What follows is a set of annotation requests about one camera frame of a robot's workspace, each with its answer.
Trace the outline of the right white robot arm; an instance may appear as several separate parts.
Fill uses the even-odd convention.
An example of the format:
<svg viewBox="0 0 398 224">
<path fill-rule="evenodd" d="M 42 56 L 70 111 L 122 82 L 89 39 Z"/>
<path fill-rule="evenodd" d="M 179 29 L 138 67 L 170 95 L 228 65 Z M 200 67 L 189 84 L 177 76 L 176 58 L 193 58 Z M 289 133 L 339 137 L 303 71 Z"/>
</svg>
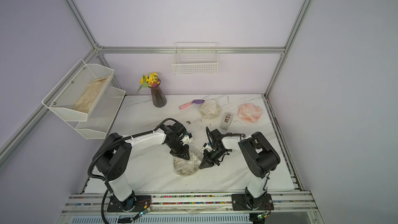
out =
<svg viewBox="0 0 398 224">
<path fill-rule="evenodd" d="M 230 132 L 222 134 L 218 129 L 211 131 L 208 127 L 206 136 L 208 142 L 204 145 L 199 169 L 219 166 L 225 156 L 233 151 L 240 151 L 252 173 L 245 195 L 251 200 L 259 200 L 265 196 L 269 175 L 281 162 L 279 154 L 265 136 L 261 132 L 250 136 Z"/>
</svg>

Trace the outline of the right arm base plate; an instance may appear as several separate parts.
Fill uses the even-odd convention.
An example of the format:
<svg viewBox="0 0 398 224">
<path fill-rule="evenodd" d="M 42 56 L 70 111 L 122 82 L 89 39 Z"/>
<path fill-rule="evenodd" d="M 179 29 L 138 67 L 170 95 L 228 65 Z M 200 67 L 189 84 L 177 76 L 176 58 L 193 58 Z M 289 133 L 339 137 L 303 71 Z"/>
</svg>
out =
<svg viewBox="0 0 398 224">
<path fill-rule="evenodd" d="M 264 193 L 258 198 L 253 198 L 251 194 L 233 194 L 232 207 L 234 211 L 272 211 L 274 204 L 269 193 Z"/>
</svg>

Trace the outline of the dark yellow patterned plate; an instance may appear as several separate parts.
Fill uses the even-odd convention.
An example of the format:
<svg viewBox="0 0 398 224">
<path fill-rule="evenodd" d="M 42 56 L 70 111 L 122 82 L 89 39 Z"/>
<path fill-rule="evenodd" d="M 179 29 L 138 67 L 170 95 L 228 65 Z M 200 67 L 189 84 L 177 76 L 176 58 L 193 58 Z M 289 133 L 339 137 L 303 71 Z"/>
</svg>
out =
<svg viewBox="0 0 398 224">
<path fill-rule="evenodd" d="M 175 174 L 179 176 L 191 176 L 199 170 L 201 160 L 198 157 L 192 157 L 190 160 L 174 158 L 173 166 Z"/>
</svg>

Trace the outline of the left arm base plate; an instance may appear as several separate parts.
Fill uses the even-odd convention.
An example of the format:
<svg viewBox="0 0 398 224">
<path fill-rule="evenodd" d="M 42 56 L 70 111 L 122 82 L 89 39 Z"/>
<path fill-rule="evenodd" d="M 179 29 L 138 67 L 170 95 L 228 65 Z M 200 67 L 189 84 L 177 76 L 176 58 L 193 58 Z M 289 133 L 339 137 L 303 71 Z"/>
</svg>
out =
<svg viewBox="0 0 398 224">
<path fill-rule="evenodd" d="M 142 195 L 129 197 L 125 201 L 119 201 L 115 196 L 110 196 L 110 202 L 107 207 L 108 213 L 119 213 L 119 212 L 142 212 L 146 207 L 151 204 L 152 197 L 150 195 Z"/>
</svg>

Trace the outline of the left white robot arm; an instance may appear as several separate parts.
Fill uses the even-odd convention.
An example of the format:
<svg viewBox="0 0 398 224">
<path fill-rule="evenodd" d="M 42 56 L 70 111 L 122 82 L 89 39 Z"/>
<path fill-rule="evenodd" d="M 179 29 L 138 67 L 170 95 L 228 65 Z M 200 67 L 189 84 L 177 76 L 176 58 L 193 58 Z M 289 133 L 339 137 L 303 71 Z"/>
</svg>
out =
<svg viewBox="0 0 398 224">
<path fill-rule="evenodd" d="M 100 179 L 120 203 L 134 199 L 125 171 L 131 151 L 155 145 L 167 145 L 173 157 L 190 160 L 188 141 L 192 139 L 184 125 L 175 119 L 162 121 L 153 130 L 135 135 L 110 134 L 94 155 L 88 168 L 88 177 Z"/>
</svg>

